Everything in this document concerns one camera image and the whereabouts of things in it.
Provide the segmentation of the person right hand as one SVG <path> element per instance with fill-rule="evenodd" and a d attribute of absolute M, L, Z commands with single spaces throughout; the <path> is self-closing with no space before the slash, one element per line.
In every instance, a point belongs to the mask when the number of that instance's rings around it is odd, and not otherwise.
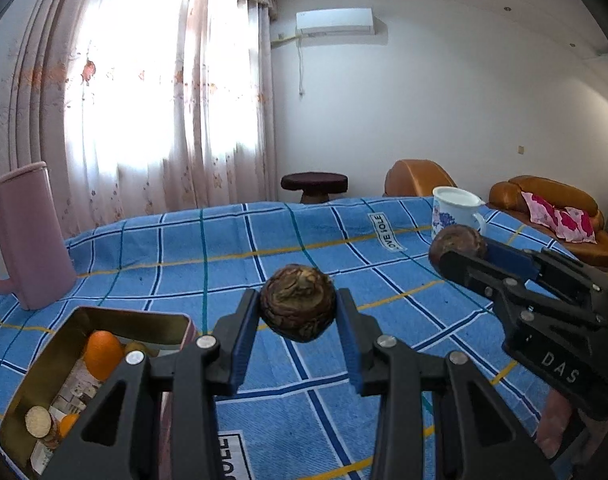
<path fill-rule="evenodd" d="M 571 403 L 557 390 L 551 389 L 535 437 L 536 444 L 547 458 L 558 453 L 572 413 Z"/>

